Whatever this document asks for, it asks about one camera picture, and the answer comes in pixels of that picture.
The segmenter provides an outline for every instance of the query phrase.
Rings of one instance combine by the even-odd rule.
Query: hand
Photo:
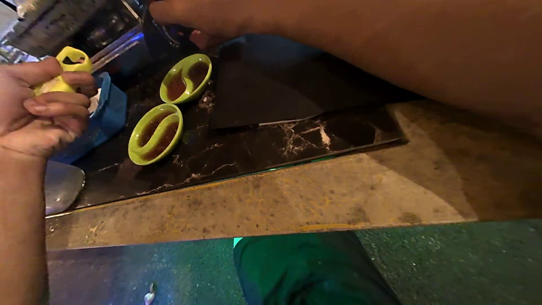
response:
[[[81,93],[34,95],[32,86],[58,75]],[[0,66],[0,84],[0,148],[43,159],[82,134],[87,96],[97,94],[92,75],[64,72],[55,58]]]
[[[162,24],[182,24],[209,35],[236,37],[267,26],[277,6],[275,1],[163,0],[151,3],[149,10]]]

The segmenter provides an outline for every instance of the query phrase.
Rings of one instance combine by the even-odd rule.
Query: yellow squeeze bottle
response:
[[[71,62],[75,63],[65,63],[64,61],[66,58],[69,58]],[[66,72],[77,71],[92,73],[92,62],[90,58],[88,58],[87,54],[83,51],[76,48],[64,47],[64,49],[56,56],[56,59],[59,61],[62,69]],[[36,95],[52,91],[75,92],[75,88],[66,84],[60,75],[34,87],[34,93]]]

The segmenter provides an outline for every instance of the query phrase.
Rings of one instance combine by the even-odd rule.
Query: dirty concrete surface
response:
[[[542,220],[357,231],[403,304],[541,304]],[[232,239],[49,253],[51,304],[245,304]]]

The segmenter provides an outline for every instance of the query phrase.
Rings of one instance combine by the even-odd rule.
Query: blue plastic basket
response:
[[[90,116],[87,131],[55,153],[51,160],[71,164],[114,136],[126,124],[126,94],[111,83],[107,72],[95,79],[96,85],[101,88],[100,100]]]

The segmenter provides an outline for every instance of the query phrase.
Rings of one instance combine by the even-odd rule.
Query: small white object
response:
[[[154,300],[154,293],[148,293],[145,295],[145,305],[151,305]]]
[[[153,300],[154,300],[154,283],[151,283],[151,286],[149,287],[149,293],[146,294],[144,298],[145,305],[151,305]]]
[[[88,107],[88,113],[92,114],[98,108],[98,103],[100,102],[101,88],[98,88],[98,94],[91,97],[91,105]]]

